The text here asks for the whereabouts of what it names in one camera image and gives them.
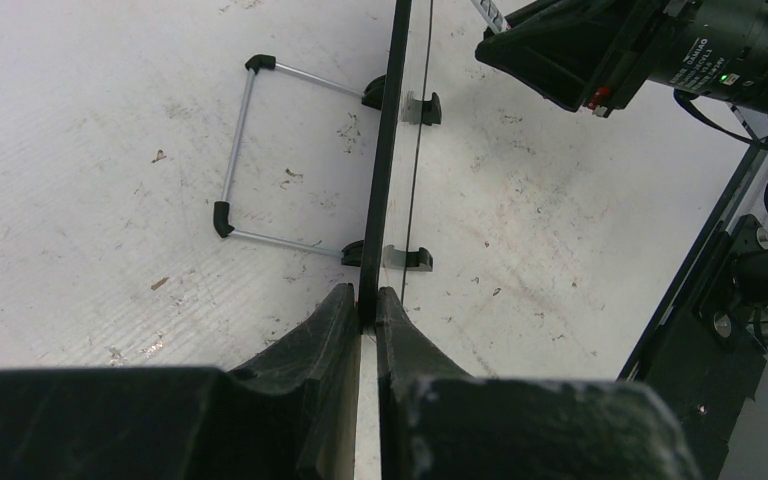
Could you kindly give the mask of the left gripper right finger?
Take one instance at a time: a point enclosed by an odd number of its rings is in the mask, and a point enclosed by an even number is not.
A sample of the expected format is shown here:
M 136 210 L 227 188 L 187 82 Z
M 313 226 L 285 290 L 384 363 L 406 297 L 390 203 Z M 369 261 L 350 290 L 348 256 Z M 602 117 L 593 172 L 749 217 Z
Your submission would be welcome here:
M 681 425 L 634 382 L 477 378 L 378 291 L 386 479 L 698 479 Z

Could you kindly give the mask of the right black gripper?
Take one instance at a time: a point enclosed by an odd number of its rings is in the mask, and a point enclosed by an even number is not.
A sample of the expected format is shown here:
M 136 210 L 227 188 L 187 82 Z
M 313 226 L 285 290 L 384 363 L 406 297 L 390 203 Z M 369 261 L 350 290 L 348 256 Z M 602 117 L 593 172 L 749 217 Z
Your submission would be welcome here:
M 558 107 L 600 118 L 625 109 L 681 31 L 692 1 L 535 1 L 485 33 L 479 62 Z

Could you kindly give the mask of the white marker pen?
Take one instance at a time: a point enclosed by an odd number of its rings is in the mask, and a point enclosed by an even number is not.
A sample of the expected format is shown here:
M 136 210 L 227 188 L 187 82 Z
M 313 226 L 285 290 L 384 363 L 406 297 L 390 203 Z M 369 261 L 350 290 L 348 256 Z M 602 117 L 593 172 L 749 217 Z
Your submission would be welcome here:
M 492 0 L 471 0 L 471 3 L 493 34 L 504 33 L 511 29 L 507 19 Z

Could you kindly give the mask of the small black-framed whiteboard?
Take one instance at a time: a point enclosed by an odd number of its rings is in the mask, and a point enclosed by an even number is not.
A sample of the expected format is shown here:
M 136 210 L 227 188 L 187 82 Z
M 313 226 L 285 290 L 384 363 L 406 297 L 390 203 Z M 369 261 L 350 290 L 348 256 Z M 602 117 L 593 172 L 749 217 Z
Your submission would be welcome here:
M 384 75 L 358 90 L 283 64 L 272 55 L 256 54 L 246 61 L 246 83 L 231 154 L 220 198 L 213 207 L 213 227 L 222 238 L 240 238 L 340 259 L 359 270 L 358 309 L 361 328 L 375 324 L 378 292 L 404 292 L 409 271 L 430 272 L 433 258 L 420 247 L 410 250 L 421 133 L 442 120 L 439 96 L 428 89 L 434 4 L 398 1 L 395 4 L 387 68 Z M 229 202 L 243 128 L 258 74 L 280 72 L 352 97 L 380 113 L 364 238 L 337 251 L 238 229 L 230 223 Z

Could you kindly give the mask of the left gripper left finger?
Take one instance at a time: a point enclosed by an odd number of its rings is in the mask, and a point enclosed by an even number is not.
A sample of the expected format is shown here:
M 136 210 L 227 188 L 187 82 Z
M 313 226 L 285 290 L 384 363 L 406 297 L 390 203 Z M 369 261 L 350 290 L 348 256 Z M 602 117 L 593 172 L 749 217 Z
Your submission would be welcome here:
M 359 366 L 339 284 L 228 371 L 0 370 L 0 479 L 350 479 Z

